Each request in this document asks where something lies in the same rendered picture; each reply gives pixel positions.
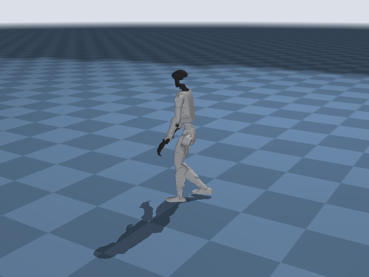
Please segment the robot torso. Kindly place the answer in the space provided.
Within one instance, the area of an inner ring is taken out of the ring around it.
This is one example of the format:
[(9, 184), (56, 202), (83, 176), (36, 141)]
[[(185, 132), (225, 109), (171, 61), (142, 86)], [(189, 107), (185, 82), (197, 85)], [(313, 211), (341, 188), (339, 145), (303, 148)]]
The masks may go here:
[[(180, 89), (180, 91), (178, 91), (176, 93), (176, 96), (178, 94), (183, 94), (184, 95), (184, 104), (182, 106), (182, 114), (181, 114), (181, 123), (184, 124), (184, 130), (182, 134), (191, 134), (192, 136), (192, 142), (195, 141), (196, 139), (196, 132), (195, 129), (193, 128), (193, 124), (191, 123), (194, 118), (194, 102), (193, 102), (193, 94), (190, 88), (188, 88), (189, 91), (182, 91), (182, 89)], [(186, 122), (186, 123), (185, 123)]]

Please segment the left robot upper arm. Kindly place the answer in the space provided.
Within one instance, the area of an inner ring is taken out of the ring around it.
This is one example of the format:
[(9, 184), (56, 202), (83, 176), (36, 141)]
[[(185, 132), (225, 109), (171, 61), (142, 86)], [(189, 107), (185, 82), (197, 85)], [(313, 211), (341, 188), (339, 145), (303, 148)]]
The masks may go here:
[(174, 109), (174, 113), (175, 113), (175, 118), (176, 118), (176, 125), (181, 123), (181, 114), (182, 114), (182, 106), (185, 102), (185, 98), (183, 94), (178, 94), (177, 96), (175, 96), (175, 109)]

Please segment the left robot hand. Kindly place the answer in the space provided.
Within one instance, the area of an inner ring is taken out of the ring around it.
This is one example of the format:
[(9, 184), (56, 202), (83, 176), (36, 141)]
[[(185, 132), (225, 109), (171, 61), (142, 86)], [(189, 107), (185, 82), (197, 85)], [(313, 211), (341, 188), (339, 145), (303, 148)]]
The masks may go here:
[(158, 155), (159, 155), (159, 156), (161, 156), (161, 155), (160, 155), (161, 150), (164, 148), (164, 146), (165, 146), (166, 144), (168, 144), (168, 143), (169, 143), (169, 141), (170, 141), (170, 139), (169, 139), (169, 138), (167, 138), (167, 139), (166, 139), (166, 141), (163, 139), (163, 142), (159, 145), (159, 147), (158, 147), (158, 149), (157, 149), (157, 153), (158, 153)]

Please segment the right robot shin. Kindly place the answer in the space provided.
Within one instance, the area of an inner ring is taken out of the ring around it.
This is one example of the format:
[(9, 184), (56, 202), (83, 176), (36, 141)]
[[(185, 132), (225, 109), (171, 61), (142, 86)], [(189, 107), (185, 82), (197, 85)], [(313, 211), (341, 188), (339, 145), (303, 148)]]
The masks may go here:
[[(207, 186), (198, 178), (198, 175), (188, 166), (187, 173), (185, 178), (189, 180), (191, 183), (197, 185), (199, 188), (206, 190)], [(206, 189), (205, 189), (206, 188)]]

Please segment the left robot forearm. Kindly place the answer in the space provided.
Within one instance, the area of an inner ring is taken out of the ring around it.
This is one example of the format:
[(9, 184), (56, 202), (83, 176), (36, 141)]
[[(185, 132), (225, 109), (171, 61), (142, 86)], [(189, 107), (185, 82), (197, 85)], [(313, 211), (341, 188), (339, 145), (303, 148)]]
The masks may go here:
[(167, 135), (164, 137), (164, 140), (166, 141), (166, 139), (172, 139), (174, 133), (175, 133), (175, 130), (177, 129), (177, 126), (175, 125), (176, 123), (176, 118), (175, 117), (172, 117), (171, 119), (171, 123), (170, 123), (170, 128), (167, 132)]

